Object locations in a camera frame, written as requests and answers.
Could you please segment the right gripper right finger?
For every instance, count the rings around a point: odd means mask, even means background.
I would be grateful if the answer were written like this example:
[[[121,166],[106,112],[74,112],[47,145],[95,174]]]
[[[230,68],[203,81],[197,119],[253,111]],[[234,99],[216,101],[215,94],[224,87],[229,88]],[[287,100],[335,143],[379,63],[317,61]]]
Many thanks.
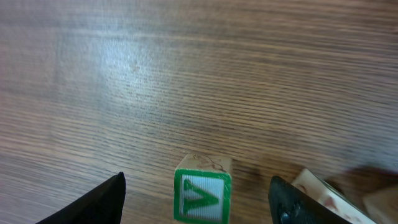
[[[277,175],[268,200],[273,224],[350,224]]]

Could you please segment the red M wooden block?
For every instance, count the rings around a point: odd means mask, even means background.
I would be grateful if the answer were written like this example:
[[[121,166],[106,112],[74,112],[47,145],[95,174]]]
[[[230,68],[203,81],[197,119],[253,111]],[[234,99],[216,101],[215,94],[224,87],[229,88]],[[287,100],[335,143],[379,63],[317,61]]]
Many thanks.
[[[350,223],[376,224],[345,196],[308,169],[303,169],[292,181],[292,185]]]

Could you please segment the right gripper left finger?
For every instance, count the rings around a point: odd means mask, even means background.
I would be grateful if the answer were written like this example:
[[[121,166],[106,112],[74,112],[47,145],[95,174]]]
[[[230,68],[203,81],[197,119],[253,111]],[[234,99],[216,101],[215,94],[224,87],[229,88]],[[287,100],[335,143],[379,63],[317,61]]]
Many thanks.
[[[119,172],[37,224],[120,224],[125,196],[126,180]]]

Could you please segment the green V wooden block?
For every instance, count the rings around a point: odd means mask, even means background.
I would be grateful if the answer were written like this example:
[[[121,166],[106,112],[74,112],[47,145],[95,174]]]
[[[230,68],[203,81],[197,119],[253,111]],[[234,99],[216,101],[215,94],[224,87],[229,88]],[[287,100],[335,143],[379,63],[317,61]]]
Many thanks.
[[[228,224],[232,163],[229,157],[187,154],[174,173],[174,219],[185,223]]]

